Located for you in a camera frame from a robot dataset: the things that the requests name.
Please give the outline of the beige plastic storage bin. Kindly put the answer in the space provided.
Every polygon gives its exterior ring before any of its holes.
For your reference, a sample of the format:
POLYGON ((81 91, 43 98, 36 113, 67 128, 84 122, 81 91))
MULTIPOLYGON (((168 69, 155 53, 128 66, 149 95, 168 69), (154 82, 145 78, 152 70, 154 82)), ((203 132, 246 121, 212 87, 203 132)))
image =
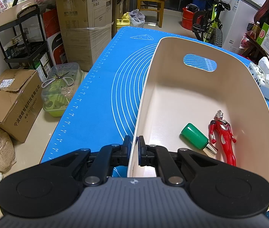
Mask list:
POLYGON ((204 135, 218 110, 230 123, 238 167, 269 182, 269 108, 247 66, 221 49, 162 38, 147 72, 134 136, 169 151, 190 148, 189 123, 204 135))

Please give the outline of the green clear plastic container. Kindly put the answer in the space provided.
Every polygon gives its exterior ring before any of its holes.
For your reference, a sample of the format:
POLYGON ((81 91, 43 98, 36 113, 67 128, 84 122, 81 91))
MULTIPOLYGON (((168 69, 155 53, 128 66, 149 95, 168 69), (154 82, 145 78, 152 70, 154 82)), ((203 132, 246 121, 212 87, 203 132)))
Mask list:
POLYGON ((47 80, 54 78, 55 73, 63 75, 68 71, 67 76, 74 79, 72 86, 67 86, 63 80, 58 80, 46 88, 42 88, 43 110, 53 117, 61 117, 63 115, 84 79, 84 73, 78 63, 72 62, 55 65, 48 74, 47 80))

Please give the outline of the green white carton box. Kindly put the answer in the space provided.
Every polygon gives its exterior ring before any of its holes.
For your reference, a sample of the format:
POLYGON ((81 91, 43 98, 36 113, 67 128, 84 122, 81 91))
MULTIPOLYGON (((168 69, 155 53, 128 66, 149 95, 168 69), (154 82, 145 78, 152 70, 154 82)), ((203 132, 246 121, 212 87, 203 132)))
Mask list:
POLYGON ((269 55, 269 25, 264 23, 257 37, 257 43, 269 55))

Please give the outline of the green black bicycle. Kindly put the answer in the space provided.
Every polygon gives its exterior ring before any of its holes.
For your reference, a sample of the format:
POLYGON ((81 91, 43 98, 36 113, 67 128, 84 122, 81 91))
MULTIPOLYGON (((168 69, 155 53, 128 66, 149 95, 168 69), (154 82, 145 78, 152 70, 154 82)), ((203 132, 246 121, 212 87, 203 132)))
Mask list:
POLYGON ((196 12, 192 19, 192 32, 196 39, 218 47, 223 45, 223 32, 219 17, 221 12, 231 10, 228 2, 223 0, 205 0, 204 10, 196 12))

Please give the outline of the large lower cardboard box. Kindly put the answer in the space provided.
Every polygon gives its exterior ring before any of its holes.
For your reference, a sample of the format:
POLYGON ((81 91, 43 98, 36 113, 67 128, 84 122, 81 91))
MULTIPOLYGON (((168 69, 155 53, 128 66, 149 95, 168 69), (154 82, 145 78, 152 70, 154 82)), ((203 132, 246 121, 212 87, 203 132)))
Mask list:
POLYGON ((88 72, 112 39, 112 0, 56 0, 68 62, 88 72))

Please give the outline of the clear plastic bag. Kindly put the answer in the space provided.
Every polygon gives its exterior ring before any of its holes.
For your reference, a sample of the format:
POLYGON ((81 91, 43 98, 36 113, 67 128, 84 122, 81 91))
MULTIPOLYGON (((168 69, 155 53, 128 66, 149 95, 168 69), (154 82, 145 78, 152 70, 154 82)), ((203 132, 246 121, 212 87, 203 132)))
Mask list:
POLYGON ((145 24, 145 15, 141 13, 138 9, 129 12, 130 15, 130 26, 143 28, 145 24))

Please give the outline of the blue silicone baking mat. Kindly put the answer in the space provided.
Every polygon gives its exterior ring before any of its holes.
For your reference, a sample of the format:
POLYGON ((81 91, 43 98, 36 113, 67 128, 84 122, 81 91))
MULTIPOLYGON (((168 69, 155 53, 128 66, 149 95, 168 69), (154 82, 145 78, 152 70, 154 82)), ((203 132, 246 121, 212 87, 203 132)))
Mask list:
MULTIPOLYGON (((96 151, 104 144, 121 142, 125 135, 136 139, 134 132, 147 72, 159 41, 169 36, 199 42, 156 30, 122 29, 82 81, 48 143, 43 161, 80 146, 96 151)), ((247 59, 212 47, 236 57, 248 68, 247 59)))

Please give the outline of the open cardboard box on floor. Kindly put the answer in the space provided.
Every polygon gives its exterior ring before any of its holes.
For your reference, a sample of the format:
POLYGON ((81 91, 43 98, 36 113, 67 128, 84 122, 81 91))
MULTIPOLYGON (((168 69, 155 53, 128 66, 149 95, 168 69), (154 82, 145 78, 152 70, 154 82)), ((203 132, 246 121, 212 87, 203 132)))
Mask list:
POLYGON ((0 128, 24 143, 42 109, 42 82, 36 70, 5 70, 0 75, 0 128))

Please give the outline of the wooden chair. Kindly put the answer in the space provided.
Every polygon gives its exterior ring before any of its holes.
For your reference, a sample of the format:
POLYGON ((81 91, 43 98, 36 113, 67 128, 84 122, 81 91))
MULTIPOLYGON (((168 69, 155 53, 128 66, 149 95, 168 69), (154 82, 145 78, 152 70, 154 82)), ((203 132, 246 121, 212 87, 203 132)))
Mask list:
POLYGON ((159 24, 159 28, 162 27, 163 24, 163 15, 164 15, 164 5, 166 0, 137 0, 137 9, 142 11, 154 11, 157 13, 157 22, 159 24), (141 8, 142 2, 153 2, 157 4, 156 9, 149 8, 141 8))

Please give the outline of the white chest freezer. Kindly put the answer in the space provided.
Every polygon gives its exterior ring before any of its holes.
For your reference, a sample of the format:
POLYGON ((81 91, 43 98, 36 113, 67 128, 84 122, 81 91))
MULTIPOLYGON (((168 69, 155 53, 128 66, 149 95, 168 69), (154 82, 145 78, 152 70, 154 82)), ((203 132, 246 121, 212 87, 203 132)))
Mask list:
POLYGON ((241 40, 247 31, 247 26, 253 21, 255 13, 261 8, 252 0, 222 0, 231 6, 231 10, 223 11, 219 19, 223 24, 222 48, 240 54, 241 40))

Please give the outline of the black metal shelf rack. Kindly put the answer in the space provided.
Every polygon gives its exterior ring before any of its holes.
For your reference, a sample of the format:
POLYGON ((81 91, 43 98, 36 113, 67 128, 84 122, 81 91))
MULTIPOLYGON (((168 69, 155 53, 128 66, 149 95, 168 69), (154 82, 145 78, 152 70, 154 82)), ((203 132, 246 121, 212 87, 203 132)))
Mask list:
POLYGON ((0 49, 3 53, 4 61, 10 69, 24 67, 25 69, 36 70, 35 63, 36 61, 40 61, 43 56, 47 56, 49 66, 53 66, 38 5, 34 4, 22 9, 17 14, 15 20, 0 26, 0 33, 10 29, 14 33, 14 37, 10 40, 12 45, 4 47, 0 39, 0 49), (23 23, 32 17, 37 18, 38 28, 42 37, 40 41, 33 42, 25 34, 23 23))

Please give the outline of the green bottle silver cap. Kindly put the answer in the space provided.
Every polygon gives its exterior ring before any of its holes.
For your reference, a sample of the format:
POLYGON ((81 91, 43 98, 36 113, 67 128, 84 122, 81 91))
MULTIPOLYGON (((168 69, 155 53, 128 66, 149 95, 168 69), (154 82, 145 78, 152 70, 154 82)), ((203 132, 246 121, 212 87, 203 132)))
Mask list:
POLYGON ((180 132, 180 137, 186 143, 195 148, 198 152, 204 153, 208 157, 215 157, 218 149, 214 147, 209 139, 192 123, 188 123, 180 132))

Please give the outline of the white handled scissors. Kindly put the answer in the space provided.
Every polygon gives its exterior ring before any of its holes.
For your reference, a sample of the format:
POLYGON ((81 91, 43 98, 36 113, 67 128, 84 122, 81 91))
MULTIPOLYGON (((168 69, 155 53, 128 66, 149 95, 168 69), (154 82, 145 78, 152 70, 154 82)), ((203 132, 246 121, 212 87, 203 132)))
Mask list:
POLYGON ((67 86, 72 86, 74 84, 74 79, 72 77, 68 77, 67 76, 68 73, 69 73, 69 71, 64 73, 63 75, 58 75, 57 73, 55 73, 54 78, 46 80, 42 83, 42 88, 44 89, 47 86, 49 86, 50 84, 52 84, 53 82, 58 81, 58 80, 63 80, 67 86))

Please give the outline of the red Ultraman action figure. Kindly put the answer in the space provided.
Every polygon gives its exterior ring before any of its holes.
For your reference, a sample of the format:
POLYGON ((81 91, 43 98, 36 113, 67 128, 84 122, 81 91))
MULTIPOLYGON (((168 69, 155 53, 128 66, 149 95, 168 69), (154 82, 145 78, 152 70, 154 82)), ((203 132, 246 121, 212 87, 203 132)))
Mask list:
POLYGON ((210 121, 209 138, 213 145, 220 141, 227 164, 236 166, 236 157, 232 149, 232 143, 236 143, 236 139, 232 134, 230 123, 224 119, 224 114, 221 110, 218 110, 214 119, 210 121))

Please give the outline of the yellow oil jug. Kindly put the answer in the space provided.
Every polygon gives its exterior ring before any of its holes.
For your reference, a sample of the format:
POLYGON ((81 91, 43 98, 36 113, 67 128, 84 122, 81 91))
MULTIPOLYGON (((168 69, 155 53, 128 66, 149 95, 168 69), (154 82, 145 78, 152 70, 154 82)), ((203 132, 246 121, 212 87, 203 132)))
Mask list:
POLYGON ((119 31, 122 27, 130 26, 130 15, 128 12, 123 14, 121 19, 116 19, 116 30, 119 31))

